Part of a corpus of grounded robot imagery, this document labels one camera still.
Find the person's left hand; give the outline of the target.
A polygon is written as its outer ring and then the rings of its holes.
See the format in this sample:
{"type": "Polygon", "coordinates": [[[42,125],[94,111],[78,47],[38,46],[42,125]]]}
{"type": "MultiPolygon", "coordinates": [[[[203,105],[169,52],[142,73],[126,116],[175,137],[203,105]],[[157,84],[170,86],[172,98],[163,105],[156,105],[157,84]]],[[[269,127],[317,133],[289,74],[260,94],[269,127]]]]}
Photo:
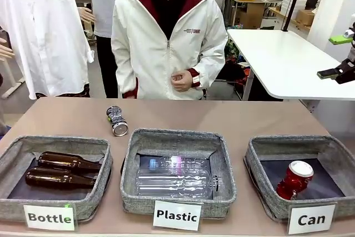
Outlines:
{"type": "Polygon", "coordinates": [[[172,87],[178,92],[186,92],[192,86],[192,76],[188,70],[179,71],[171,75],[172,87]]]}

